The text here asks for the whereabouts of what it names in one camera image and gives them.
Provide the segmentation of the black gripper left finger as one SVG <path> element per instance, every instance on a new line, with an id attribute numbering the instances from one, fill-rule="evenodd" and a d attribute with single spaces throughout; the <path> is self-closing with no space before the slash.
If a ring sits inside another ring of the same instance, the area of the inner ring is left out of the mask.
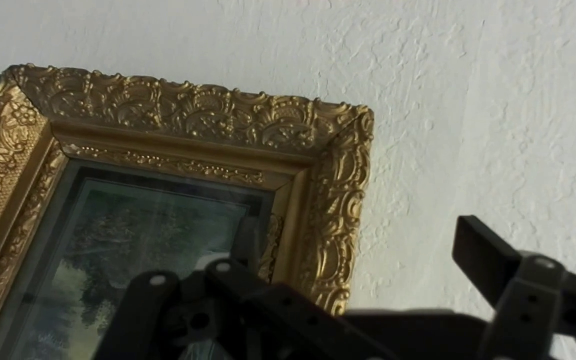
<path id="1" fill-rule="evenodd" d="M 268 284 L 243 260 L 260 238 L 246 215 L 233 254 L 179 280 L 167 269 L 135 276 L 93 360 L 179 360 L 194 344 L 215 342 L 231 360 L 396 360 L 365 332 L 326 313 L 286 284 Z"/>

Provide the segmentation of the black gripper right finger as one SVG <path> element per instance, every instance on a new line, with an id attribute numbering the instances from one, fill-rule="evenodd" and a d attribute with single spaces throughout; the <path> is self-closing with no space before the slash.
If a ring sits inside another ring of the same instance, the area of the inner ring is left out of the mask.
<path id="1" fill-rule="evenodd" d="M 452 260 L 494 308 L 478 360 L 550 360 L 556 333 L 576 340 L 576 273 L 511 247 L 478 215 L 455 219 Z"/>

